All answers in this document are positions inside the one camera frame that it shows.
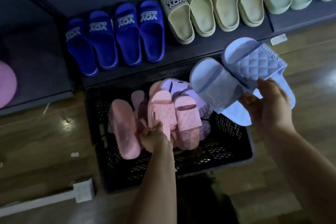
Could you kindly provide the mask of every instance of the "black plastic basket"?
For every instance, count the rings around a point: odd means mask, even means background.
[[[131,93],[135,90],[144,90],[148,93],[153,82],[165,78],[188,81],[190,71],[196,62],[197,60],[180,62],[179,65],[175,64],[161,71],[157,69],[145,71],[88,91],[86,107],[91,139],[96,145],[101,181],[107,192],[140,185],[151,157],[145,150],[133,160],[124,160],[121,157],[114,134],[107,132],[108,112],[112,101],[120,98],[132,105]],[[200,141],[195,150],[174,155],[178,176],[212,171],[252,157],[251,138],[245,127],[216,113],[213,113],[208,121],[211,125],[208,138]]]

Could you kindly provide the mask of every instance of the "floor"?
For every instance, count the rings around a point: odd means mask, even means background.
[[[284,75],[296,95],[299,133],[336,163],[336,20],[293,31],[274,46],[287,61]],[[104,193],[84,106],[85,94],[0,117],[0,206],[70,189],[93,177],[93,201],[64,201],[0,218],[0,223],[123,223],[137,190]],[[241,223],[306,223],[304,211],[263,142],[253,133],[256,156],[214,175]],[[79,157],[70,157],[78,152]]]

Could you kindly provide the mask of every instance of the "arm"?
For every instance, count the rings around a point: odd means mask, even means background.
[[[141,142],[152,152],[145,176],[135,199],[129,224],[174,224],[177,222],[175,164],[172,144],[162,132],[146,128]]]
[[[271,79],[258,80],[263,99],[245,94],[240,102],[250,113],[296,198],[314,223],[336,223],[336,168],[295,130],[289,99]]]

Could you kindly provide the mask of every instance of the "electrical outlet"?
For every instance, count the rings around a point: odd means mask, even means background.
[[[75,193],[76,203],[92,200],[95,197],[92,179],[85,182],[75,183],[73,185],[73,192]]]

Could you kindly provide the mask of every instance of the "pink round mat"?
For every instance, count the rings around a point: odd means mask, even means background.
[[[0,61],[0,108],[7,105],[16,92],[16,76],[9,65]]]

